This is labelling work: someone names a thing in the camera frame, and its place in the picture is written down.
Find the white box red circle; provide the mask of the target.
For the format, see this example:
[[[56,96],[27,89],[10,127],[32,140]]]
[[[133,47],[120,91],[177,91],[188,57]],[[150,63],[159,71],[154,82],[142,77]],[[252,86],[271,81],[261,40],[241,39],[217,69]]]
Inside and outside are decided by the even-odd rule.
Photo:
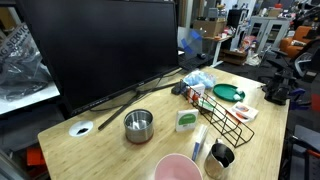
[[[205,85],[200,83],[197,85],[189,86],[187,88],[187,100],[189,103],[197,101],[202,97],[205,91]]]

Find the blue white plastic packet bag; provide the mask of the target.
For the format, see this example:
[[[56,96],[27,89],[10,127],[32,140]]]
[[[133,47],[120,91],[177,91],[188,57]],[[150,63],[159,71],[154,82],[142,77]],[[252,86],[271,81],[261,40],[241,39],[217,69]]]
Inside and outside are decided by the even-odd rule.
[[[216,78],[214,75],[200,70],[192,71],[183,78],[183,81],[190,86],[203,84],[206,89],[213,88],[216,84]]]

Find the cardboard box on desk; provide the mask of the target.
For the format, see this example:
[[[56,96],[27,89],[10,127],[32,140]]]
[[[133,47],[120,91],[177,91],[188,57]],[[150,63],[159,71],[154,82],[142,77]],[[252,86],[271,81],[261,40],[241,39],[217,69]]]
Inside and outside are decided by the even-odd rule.
[[[196,20],[193,24],[194,29],[203,30],[204,37],[215,37],[221,34],[226,26],[225,21],[202,21]]]

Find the black desk clamp vise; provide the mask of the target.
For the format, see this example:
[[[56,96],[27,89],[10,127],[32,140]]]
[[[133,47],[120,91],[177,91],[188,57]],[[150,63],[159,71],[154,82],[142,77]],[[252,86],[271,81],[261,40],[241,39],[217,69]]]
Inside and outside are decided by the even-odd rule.
[[[291,70],[276,72],[272,79],[263,86],[264,99],[277,105],[285,105],[289,94],[296,88],[296,78]]]

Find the black power adapter brick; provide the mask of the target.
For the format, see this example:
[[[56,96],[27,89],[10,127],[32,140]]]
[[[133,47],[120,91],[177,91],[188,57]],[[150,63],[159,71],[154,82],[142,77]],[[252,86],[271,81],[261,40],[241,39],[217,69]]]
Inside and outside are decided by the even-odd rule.
[[[186,84],[183,81],[181,81],[171,89],[171,93],[174,95],[180,95],[184,93],[185,90],[186,90]]]

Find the small steel pitcher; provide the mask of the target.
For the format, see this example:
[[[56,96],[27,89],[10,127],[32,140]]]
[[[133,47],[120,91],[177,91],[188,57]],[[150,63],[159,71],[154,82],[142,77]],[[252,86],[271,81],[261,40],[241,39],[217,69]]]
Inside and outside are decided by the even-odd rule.
[[[205,159],[205,172],[210,178],[220,180],[234,160],[233,151],[221,139],[217,138]]]

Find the large black computer monitor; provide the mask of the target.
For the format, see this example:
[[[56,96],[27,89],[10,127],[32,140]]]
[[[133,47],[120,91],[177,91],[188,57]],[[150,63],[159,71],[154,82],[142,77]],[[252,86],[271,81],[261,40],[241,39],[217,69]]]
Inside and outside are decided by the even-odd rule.
[[[75,115],[178,67],[175,3],[16,0]]]

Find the white cabinet glass doors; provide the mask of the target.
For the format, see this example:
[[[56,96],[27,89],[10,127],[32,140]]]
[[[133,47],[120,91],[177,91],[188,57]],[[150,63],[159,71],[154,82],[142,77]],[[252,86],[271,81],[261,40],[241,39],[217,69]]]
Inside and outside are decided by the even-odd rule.
[[[267,46],[278,48],[289,30],[289,25],[290,21],[287,19],[252,16],[247,34],[256,37],[256,52],[260,54]]]

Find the clear plastic bag with print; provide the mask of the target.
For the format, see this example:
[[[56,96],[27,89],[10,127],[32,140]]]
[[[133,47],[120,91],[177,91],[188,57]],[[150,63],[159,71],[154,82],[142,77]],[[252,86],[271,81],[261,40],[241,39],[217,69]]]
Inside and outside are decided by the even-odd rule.
[[[18,25],[0,45],[0,98],[19,100],[46,88],[51,81],[28,26]]]

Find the white green box in rack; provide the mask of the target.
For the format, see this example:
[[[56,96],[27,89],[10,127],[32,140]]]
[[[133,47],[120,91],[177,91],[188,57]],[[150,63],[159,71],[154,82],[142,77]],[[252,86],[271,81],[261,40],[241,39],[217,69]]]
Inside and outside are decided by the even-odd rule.
[[[215,110],[215,107],[207,100],[203,98],[198,99],[198,105],[202,107],[203,109],[206,109],[208,111],[213,112]]]

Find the pink plastic cup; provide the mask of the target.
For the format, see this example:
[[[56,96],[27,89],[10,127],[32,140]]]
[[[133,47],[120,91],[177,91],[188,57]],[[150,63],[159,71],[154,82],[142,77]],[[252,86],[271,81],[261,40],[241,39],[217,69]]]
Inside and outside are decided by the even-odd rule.
[[[183,154],[168,154],[156,165],[154,180],[203,180],[198,166]]]

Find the blue white toothpaste box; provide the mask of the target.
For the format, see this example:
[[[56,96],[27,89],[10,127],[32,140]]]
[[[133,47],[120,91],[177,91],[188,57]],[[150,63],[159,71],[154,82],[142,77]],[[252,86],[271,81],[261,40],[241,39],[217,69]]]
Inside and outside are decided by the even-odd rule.
[[[206,135],[208,132],[208,126],[207,125],[203,125],[201,124],[199,126],[199,132],[197,134],[196,137],[196,141],[194,144],[194,149],[193,149],[193,153],[192,153],[192,160],[195,161],[197,159],[197,156],[199,154],[199,151],[205,141]]]

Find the round stainless steel tin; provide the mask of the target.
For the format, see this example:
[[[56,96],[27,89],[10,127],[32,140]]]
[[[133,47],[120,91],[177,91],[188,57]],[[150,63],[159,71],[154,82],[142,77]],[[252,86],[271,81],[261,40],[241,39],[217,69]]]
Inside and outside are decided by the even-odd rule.
[[[154,133],[153,115],[145,109],[135,109],[124,118],[125,136],[135,144],[149,141]]]

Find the green round plate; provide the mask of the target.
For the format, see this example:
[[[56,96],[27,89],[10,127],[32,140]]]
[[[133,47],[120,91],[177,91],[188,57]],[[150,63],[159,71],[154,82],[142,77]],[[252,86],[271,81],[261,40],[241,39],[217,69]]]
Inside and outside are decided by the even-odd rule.
[[[216,84],[213,93],[220,99],[229,102],[242,101],[245,98],[245,92],[231,84]]]

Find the black keyboard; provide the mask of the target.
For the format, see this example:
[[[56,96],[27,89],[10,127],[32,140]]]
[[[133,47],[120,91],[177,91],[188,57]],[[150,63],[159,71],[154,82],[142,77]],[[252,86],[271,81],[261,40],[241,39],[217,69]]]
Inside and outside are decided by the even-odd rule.
[[[195,57],[188,59],[186,55],[178,57],[178,64],[184,70],[192,71],[202,65],[211,65],[213,56],[204,53],[197,54]]]

